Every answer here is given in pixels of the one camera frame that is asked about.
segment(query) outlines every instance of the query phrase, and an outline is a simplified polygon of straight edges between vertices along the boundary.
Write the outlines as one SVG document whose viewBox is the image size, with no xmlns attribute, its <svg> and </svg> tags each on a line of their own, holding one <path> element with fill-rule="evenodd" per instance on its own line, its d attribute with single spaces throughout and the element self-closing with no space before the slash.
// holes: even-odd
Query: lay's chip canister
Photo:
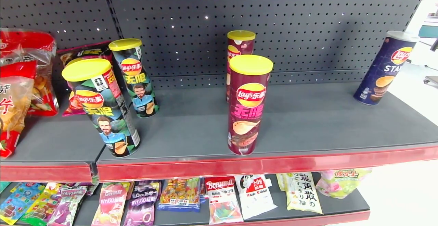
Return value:
<svg viewBox="0 0 438 226">
<path fill-rule="evenodd" d="M 251 154 L 255 149 L 273 66 L 270 59 L 257 55 L 235 56 L 230 60 L 228 148 L 234 154 Z"/>
<path fill-rule="evenodd" d="M 406 32 L 387 31 L 380 51 L 354 95 L 355 99 L 377 105 L 418 40 L 418 36 Z"/>
<path fill-rule="evenodd" d="M 227 34 L 227 102 L 230 98 L 231 69 L 230 59 L 235 56 L 252 54 L 255 33 L 244 30 L 230 31 Z"/>
<path fill-rule="evenodd" d="M 84 59 L 68 65 L 62 76 L 72 86 L 84 112 L 114 157 L 134 153 L 140 137 L 106 59 Z"/>
<path fill-rule="evenodd" d="M 158 112 L 152 83 L 141 64 L 141 40 L 122 39 L 109 44 L 114 58 L 122 70 L 127 90 L 137 116 L 147 118 Z"/>
</svg>

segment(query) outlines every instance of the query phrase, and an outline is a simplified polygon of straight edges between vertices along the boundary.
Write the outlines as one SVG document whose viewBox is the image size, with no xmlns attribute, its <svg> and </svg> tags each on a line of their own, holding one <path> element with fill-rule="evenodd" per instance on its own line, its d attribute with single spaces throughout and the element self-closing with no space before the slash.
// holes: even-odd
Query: red snack bag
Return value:
<svg viewBox="0 0 438 226">
<path fill-rule="evenodd" d="M 0 156 L 3 158 L 14 153 L 25 127 L 36 64 L 36 61 L 17 62 L 0 67 Z"/>
<path fill-rule="evenodd" d="M 56 53 L 55 39 L 48 33 L 0 28 L 0 65 L 37 61 L 36 77 L 28 115 L 54 116 L 59 106 L 52 87 L 52 58 Z"/>
<path fill-rule="evenodd" d="M 210 223 L 243 222 L 241 209 L 234 189 L 234 177 L 205 178 L 210 207 Z"/>
<path fill-rule="evenodd" d="M 84 59 L 106 59 L 111 62 L 113 53 L 108 48 L 109 43 L 110 41 L 82 45 L 58 51 L 57 54 L 60 57 L 64 67 Z M 67 82 L 67 84 L 70 89 L 73 88 L 69 82 Z M 85 115 L 85 112 L 82 109 L 82 104 L 77 100 L 73 90 L 68 97 L 68 101 L 68 108 L 64 111 L 62 116 Z"/>
</svg>

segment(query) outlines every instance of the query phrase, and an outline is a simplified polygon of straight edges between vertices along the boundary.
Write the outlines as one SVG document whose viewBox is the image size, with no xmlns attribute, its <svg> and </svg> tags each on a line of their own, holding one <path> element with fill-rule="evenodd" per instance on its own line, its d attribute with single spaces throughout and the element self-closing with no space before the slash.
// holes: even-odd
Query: white lid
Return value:
<svg viewBox="0 0 438 226">
<path fill-rule="evenodd" d="M 386 37 L 391 37 L 397 40 L 403 40 L 408 42 L 417 42 L 420 39 L 420 37 L 415 34 L 402 31 L 387 31 Z"/>
</svg>

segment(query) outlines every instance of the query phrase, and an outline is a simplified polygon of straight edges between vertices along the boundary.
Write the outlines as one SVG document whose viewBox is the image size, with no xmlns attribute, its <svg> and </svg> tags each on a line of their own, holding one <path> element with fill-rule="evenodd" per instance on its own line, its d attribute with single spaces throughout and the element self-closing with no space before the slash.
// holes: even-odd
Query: gray pegboard panel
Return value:
<svg viewBox="0 0 438 226">
<path fill-rule="evenodd" d="M 269 84 L 283 85 L 358 82 L 362 81 L 367 71 L 368 70 L 325 70 L 309 72 L 278 72 L 271 74 L 271 77 L 269 78 Z M 183 89 L 193 87 L 225 88 L 225 75 L 163 76 L 151 77 L 151 80 L 155 90 Z"/>
<path fill-rule="evenodd" d="M 226 33 L 257 33 L 274 72 L 367 69 L 420 0 L 111 0 L 125 38 L 143 40 L 153 76 L 225 73 Z"/>
<path fill-rule="evenodd" d="M 106 0 L 1 0 L 2 27 L 49 32 L 58 49 L 119 36 Z"/>
</svg>

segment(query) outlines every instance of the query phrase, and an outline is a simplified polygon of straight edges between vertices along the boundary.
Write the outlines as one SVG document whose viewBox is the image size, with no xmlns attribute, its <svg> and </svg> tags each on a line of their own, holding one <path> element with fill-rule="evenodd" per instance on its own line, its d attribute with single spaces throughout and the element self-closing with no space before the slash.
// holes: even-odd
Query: store shelf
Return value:
<svg viewBox="0 0 438 226">
<path fill-rule="evenodd" d="M 352 221 L 367 220 L 370 215 L 370 208 L 360 193 L 356 190 L 344 199 L 335 199 L 321 195 L 318 192 L 319 200 L 324 215 L 313 212 L 302 212 L 297 210 L 288 211 L 286 209 L 286 195 L 280 191 L 275 175 L 268 175 L 272 180 L 272 187 L 269 189 L 272 194 L 274 203 L 278 208 L 269 212 L 250 218 L 245 223 L 227 224 L 232 225 L 270 225 L 281 226 L 285 223 L 293 223 L 296 226 L 320 226 L 325 224 L 345 223 Z M 319 175 L 314 173 L 315 180 L 319 179 Z M 1 194 L 0 203 L 3 202 L 10 194 L 10 190 L 14 184 L 9 185 Z M 74 226 L 89 226 L 91 225 L 94 213 L 99 205 L 100 187 L 96 193 L 86 198 L 81 208 L 76 215 Z M 201 212 L 163 212 L 155 210 L 155 226 L 195 226 L 208 225 L 209 210 L 208 203 L 201 205 Z"/>
<path fill-rule="evenodd" d="M 0 162 L 1 181 L 91 181 L 90 164 L 104 144 L 87 116 L 61 112 L 26 120 L 15 153 Z"/>
<path fill-rule="evenodd" d="M 357 102 L 352 95 L 358 85 L 268 87 L 258 146 L 249 156 L 228 150 L 224 88 L 157 90 L 160 112 L 136 118 L 141 147 L 123 159 L 104 150 L 97 161 L 100 180 L 321 171 L 438 159 L 435 124 L 390 93 L 378 106 Z M 81 136 L 96 135 L 90 133 Z"/>
</svg>

